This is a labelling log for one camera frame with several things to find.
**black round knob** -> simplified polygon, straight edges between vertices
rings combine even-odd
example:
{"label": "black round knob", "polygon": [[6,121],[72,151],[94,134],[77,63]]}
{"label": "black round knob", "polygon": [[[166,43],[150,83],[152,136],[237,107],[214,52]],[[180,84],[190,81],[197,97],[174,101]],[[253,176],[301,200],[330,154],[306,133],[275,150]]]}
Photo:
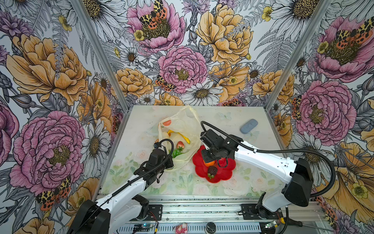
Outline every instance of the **black round knob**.
{"label": "black round knob", "polygon": [[206,224],[206,227],[205,227],[206,234],[214,234],[216,230],[217,228],[213,222],[209,222]]}

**translucent yellow plastic bag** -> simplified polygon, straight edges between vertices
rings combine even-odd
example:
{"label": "translucent yellow plastic bag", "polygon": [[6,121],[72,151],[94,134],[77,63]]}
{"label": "translucent yellow plastic bag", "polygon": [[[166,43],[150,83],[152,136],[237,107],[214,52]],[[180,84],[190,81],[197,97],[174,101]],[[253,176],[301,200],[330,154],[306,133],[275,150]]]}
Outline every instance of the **translucent yellow plastic bag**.
{"label": "translucent yellow plastic bag", "polygon": [[[159,139],[170,139],[174,143],[173,163],[176,170],[192,158],[200,148],[201,125],[199,118],[190,106],[182,108],[177,114],[162,120],[158,124]],[[171,144],[163,142],[167,152],[170,152]]]}

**screwdriver handle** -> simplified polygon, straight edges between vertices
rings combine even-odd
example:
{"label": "screwdriver handle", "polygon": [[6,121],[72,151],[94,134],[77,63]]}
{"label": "screwdriver handle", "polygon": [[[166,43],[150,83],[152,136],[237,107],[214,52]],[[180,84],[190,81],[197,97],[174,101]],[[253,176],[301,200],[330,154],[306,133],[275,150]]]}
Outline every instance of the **screwdriver handle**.
{"label": "screwdriver handle", "polygon": [[[285,221],[285,219],[284,219],[283,217],[280,218],[280,221],[281,221],[281,223],[283,223],[283,224],[286,223],[286,221]],[[295,221],[295,220],[293,220],[293,219],[288,218],[288,225],[302,227],[302,226],[303,226],[303,223],[302,223],[301,221]]]}

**tabletop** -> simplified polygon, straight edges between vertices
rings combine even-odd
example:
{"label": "tabletop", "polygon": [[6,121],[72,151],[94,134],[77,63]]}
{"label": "tabletop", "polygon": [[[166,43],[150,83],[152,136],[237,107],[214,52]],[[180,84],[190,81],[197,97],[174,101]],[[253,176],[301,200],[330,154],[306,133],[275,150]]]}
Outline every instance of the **tabletop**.
{"label": "tabletop", "polygon": [[[149,158],[153,143],[158,138],[157,125],[176,114],[183,106],[134,106],[121,137],[101,193],[108,194],[124,184],[140,164]],[[260,149],[280,149],[274,132],[262,107],[193,106],[200,121],[206,121],[221,130],[241,137]],[[250,119],[258,125],[242,134],[240,127]],[[245,162],[236,161],[229,180],[210,183],[195,173],[192,159],[181,169],[165,171],[160,183],[154,182],[144,192],[144,197],[217,196],[259,197],[283,183],[272,174]]]}

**pink toy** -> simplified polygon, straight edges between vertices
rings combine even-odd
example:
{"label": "pink toy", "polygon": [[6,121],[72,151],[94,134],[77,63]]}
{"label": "pink toy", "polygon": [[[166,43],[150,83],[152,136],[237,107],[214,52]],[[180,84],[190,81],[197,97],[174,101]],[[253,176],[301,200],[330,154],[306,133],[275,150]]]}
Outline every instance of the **pink toy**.
{"label": "pink toy", "polygon": [[187,233],[187,223],[182,223],[175,228],[176,234]]}

